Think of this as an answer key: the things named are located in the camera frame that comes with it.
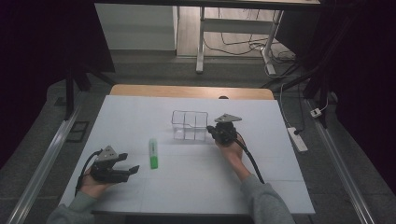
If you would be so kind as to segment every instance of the white power strip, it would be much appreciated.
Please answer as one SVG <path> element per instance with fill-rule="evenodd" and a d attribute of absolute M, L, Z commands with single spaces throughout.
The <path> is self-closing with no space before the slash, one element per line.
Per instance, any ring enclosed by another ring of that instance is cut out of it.
<path fill-rule="evenodd" d="M 303 138 L 299 134 L 295 134 L 294 132 L 296 131 L 295 128 L 288 128 L 288 132 L 290 135 L 291 140 L 293 140 L 294 145 L 297 147 L 297 150 L 299 152 L 305 152 L 308 150 L 306 147 Z"/>

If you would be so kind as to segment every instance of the marker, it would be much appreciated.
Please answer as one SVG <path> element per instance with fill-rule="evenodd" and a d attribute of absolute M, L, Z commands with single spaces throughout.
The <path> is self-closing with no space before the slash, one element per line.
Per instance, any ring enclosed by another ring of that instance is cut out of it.
<path fill-rule="evenodd" d="M 158 168 L 158 148 L 157 148 L 157 139 L 150 138 L 148 142 L 149 149 L 149 165 L 151 169 Z"/>

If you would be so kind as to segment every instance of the wall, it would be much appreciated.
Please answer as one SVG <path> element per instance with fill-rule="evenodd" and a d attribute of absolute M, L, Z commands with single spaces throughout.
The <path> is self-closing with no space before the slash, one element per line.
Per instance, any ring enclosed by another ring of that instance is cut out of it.
<path fill-rule="evenodd" d="M 176 7 L 118 4 L 95 7 L 110 49 L 176 49 Z"/>

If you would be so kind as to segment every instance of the transparent compartment organizer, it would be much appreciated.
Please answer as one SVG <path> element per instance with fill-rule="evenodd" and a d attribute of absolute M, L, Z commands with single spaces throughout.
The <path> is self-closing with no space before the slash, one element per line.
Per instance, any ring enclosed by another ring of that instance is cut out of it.
<path fill-rule="evenodd" d="M 205 141 L 207 113 L 175 110 L 172 114 L 175 139 Z"/>

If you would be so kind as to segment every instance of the gray sleeve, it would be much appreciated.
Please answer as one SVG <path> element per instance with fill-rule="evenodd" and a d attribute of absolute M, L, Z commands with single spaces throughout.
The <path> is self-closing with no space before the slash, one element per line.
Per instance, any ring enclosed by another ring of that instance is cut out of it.
<path fill-rule="evenodd" d="M 91 210 L 95 203 L 96 199 L 80 191 L 69 207 L 59 205 L 49 215 L 47 224 L 93 224 Z"/>
<path fill-rule="evenodd" d="M 241 191 L 255 224 L 294 223 L 288 207 L 270 184 L 262 184 L 255 175 L 250 175 L 242 182 Z"/>

